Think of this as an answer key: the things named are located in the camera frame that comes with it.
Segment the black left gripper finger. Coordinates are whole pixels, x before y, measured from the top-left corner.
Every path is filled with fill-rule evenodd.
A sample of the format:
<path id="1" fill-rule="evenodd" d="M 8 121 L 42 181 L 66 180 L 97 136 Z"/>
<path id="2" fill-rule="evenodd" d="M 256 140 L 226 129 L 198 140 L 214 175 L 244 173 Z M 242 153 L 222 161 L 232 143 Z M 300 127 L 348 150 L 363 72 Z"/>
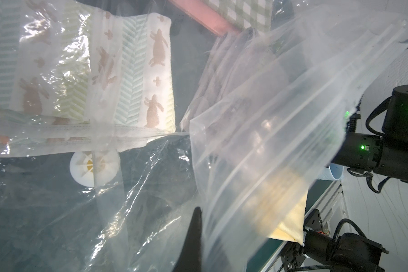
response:
<path id="1" fill-rule="evenodd" d="M 187 235 L 172 272 L 200 272 L 202 269 L 202 209 L 196 207 Z"/>

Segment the yellow towel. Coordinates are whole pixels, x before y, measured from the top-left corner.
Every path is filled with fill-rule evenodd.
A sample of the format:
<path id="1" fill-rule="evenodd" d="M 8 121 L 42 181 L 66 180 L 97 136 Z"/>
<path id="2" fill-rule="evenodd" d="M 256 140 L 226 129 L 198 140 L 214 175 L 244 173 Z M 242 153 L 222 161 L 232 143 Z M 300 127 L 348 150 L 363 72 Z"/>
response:
<path id="1" fill-rule="evenodd" d="M 304 182 L 296 170 L 286 168 L 259 185 L 244 206 L 257 233 L 281 240 L 278 226 L 288 213 L 295 207 L 306 210 L 308 187 Z"/>

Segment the white rabbit patterned towel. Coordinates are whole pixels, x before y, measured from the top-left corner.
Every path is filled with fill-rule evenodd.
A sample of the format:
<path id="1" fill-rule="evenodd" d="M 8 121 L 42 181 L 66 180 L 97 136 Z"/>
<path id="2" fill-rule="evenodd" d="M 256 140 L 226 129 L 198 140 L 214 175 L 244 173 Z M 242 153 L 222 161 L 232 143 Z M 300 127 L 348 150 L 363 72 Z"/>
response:
<path id="1" fill-rule="evenodd" d="M 171 19 L 78 1 L 0 1 L 0 157 L 119 150 L 176 130 Z"/>

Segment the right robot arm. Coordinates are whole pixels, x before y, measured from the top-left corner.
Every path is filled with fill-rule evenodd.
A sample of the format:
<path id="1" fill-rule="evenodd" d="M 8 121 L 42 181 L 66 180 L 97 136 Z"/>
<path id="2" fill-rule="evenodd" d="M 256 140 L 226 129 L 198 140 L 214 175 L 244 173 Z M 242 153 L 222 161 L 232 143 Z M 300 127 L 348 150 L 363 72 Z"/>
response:
<path id="1" fill-rule="evenodd" d="M 408 184 L 408 85 L 395 87 L 367 117 L 365 126 L 369 134 L 349 132 L 333 162 L 347 167 L 354 177 L 366 178 L 375 194 L 390 179 Z M 299 252 L 318 264 L 292 268 L 293 272 L 384 272 L 387 268 L 380 262 L 389 256 L 383 245 L 346 218 L 338 222 L 332 237 L 307 230 Z"/>

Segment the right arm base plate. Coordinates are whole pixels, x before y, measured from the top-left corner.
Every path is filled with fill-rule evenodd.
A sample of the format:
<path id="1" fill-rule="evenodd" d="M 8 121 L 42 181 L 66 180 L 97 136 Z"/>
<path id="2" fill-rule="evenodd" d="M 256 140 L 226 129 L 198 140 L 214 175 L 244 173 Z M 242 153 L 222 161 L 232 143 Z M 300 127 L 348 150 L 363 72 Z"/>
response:
<path id="1" fill-rule="evenodd" d="M 279 224 L 282 231 L 281 240 L 287 241 L 281 260 L 283 271 L 289 272 L 302 266 L 307 256 L 303 250 L 304 243 L 304 210 L 301 206 L 293 208 Z"/>

